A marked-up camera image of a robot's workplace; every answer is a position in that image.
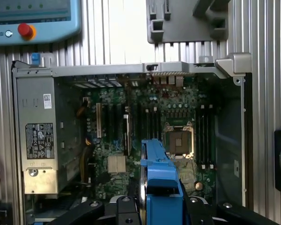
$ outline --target control panel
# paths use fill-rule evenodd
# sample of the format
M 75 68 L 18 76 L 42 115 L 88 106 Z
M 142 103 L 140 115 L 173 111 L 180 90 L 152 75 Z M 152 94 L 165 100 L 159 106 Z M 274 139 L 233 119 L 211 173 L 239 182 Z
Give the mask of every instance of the control panel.
M 0 225 L 13 224 L 13 211 L 11 204 L 0 203 Z
M 52 43 L 80 30 L 80 0 L 0 0 L 0 46 Z

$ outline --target barcode sticker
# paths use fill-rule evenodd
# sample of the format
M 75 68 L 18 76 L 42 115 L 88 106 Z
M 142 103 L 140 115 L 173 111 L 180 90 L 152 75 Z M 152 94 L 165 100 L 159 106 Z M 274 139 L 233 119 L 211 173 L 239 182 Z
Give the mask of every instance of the barcode sticker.
M 44 94 L 44 108 L 52 109 L 51 94 Z

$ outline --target cpu socket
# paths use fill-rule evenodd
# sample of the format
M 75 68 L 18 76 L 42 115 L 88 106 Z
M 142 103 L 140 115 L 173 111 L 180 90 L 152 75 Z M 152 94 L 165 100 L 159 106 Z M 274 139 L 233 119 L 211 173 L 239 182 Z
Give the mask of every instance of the cpu socket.
M 171 126 L 165 124 L 165 143 L 167 153 L 185 158 L 193 158 L 194 152 L 194 132 L 192 123 L 188 122 L 185 126 Z

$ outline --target red button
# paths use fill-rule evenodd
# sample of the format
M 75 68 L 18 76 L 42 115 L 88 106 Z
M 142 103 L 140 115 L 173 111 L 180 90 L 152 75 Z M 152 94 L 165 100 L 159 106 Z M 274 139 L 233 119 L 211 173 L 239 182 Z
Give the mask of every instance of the red button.
M 26 23 L 21 23 L 18 26 L 18 32 L 21 36 L 26 37 L 26 38 L 31 37 L 33 35 L 32 28 Z

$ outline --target gray plastic bracket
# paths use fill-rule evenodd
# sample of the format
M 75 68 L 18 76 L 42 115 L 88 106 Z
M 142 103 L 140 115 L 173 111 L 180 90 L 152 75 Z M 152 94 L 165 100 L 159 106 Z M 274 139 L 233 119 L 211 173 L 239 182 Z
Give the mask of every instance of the gray plastic bracket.
M 250 53 L 231 53 L 225 59 L 215 60 L 215 66 L 231 77 L 243 77 L 252 73 L 252 56 Z
M 148 42 L 227 40 L 229 1 L 146 0 Z

